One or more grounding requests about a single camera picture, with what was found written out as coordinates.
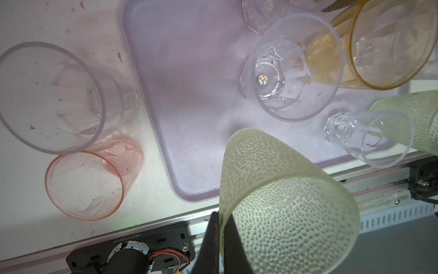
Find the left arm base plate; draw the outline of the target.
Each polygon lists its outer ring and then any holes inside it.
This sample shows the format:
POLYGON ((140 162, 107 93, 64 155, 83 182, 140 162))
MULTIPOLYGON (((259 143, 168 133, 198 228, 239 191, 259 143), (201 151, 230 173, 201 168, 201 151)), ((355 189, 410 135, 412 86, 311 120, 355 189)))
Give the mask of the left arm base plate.
POLYGON ((73 274, 176 274, 194 259, 188 225, 177 223, 77 249, 66 263, 73 274))

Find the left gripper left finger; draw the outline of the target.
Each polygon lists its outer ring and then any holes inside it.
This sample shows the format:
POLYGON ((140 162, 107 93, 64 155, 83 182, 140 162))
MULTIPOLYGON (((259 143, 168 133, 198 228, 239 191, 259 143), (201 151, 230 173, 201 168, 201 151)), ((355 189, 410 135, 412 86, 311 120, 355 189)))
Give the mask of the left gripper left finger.
POLYGON ((195 262, 191 274, 219 274, 219 233, 219 213, 212 212, 198 259, 195 262))

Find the yellow smooth cup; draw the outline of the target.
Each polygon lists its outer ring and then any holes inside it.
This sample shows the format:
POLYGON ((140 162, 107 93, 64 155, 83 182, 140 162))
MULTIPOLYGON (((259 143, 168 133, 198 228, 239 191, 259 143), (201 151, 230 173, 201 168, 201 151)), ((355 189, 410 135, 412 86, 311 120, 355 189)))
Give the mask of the yellow smooth cup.
POLYGON ((307 46, 315 81, 329 83, 343 69, 342 88, 391 90, 411 80, 438 40, 437 1, 359 1, 307 46))

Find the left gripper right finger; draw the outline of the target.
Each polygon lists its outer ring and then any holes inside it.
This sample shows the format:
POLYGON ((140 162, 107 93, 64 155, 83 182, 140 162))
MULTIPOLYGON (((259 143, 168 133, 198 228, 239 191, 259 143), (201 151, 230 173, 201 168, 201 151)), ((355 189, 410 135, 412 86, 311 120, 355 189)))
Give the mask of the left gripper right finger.
POLYGON ((224 228, 224 273, 253 274, 247 260, 241 238, 233 216, 228 219, 224 228))

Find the clear tumbler back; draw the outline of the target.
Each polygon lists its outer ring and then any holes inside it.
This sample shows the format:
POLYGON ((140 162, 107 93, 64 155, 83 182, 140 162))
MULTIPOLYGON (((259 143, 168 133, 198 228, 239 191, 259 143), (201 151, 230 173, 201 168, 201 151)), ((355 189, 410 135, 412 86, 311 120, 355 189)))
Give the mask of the clear tumbler back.
POLYGON ((335 97, 344 72, 343 42, 333 25, 311 13, 274 23, 240 78, 247 100, 289 123, 308 120, 335 97))

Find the pink cup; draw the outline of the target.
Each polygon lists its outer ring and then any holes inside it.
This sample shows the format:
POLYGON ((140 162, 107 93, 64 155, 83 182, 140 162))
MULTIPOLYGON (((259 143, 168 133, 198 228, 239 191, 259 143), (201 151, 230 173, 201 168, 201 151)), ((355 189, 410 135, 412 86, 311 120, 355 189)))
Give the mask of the pink cup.
POLYGON ((86 221, 111 216, 121 206, 145 161, 131 139, 101 142, 79 153, 56 157, 44 177, 58 210, 86 221))

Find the small clear glass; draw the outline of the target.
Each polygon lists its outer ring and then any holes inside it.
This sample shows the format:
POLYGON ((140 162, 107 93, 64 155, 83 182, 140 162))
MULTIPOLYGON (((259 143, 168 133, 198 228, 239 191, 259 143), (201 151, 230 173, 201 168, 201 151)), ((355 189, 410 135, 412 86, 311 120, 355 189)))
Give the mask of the small clear glass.
POLYGON ((360 161, 387 169, 408 154, 415 126, 402 111, 338 113, 327 120, 324 135, 328 142, 360 161))

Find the clear faceted glass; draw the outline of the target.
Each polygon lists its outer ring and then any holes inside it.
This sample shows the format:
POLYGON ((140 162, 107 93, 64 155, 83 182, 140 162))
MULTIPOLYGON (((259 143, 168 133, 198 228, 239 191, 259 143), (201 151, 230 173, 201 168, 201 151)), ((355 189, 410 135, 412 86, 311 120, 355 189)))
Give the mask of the clear faceted glass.
POLYGON ((247 27, 257 34, 265 34, 275 22, 287 15, 300 12, 318 14, 334 3, 331 0, 243 0, 242 8, 247 27))

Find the tall pale green cup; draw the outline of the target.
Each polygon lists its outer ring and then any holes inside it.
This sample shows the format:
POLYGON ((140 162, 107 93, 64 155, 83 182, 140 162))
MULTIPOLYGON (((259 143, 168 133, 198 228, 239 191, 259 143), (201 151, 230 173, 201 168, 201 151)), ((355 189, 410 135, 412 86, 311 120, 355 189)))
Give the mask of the tall pale green cup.
POLYGON ((221 227, 232 215, 256 274, 328 274, 353 249, 360 214, 350 191, 279 139, 242 129, 222 163, 221 227))

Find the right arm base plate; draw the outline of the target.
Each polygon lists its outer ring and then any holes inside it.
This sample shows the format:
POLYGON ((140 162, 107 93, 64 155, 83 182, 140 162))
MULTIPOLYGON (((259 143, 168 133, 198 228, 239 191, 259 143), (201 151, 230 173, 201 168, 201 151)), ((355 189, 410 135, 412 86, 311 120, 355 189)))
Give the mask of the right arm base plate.
POLYGON ((438 158, 437 156, 416 161, 410 166, 409 186, 413 199, 429 204, 438 204, 438 158))

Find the lavender plastic tray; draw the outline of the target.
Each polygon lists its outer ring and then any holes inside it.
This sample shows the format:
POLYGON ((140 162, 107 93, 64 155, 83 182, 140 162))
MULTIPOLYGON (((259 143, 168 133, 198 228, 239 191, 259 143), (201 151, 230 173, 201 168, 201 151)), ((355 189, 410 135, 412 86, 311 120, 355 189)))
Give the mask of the lavender plastic tray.
POLYGON ((321 168, 335 166, 352 156, 326 141, 328 117, 410 90, 340 89, 317 116, 282 122, 242 92, 240 77, 260 36, 246 26, 241 1, 127 1, 121 24, 172 188, 188 202, 218 196, 236 131, 259 129, 321 168))

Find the pale green textured cup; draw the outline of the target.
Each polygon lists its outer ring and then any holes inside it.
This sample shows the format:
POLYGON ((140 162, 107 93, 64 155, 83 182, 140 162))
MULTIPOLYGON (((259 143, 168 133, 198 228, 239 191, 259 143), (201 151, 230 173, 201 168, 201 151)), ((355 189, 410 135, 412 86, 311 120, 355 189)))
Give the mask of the pale green textured cup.
POLYGON ((390 118, 387 138, 425 153, 438 154, 438 92, 436 90, 414 92, 387 97, 376 101, 370 111, 401 111, 407 114, 414 125, 415 137, 403 119, 390 118))

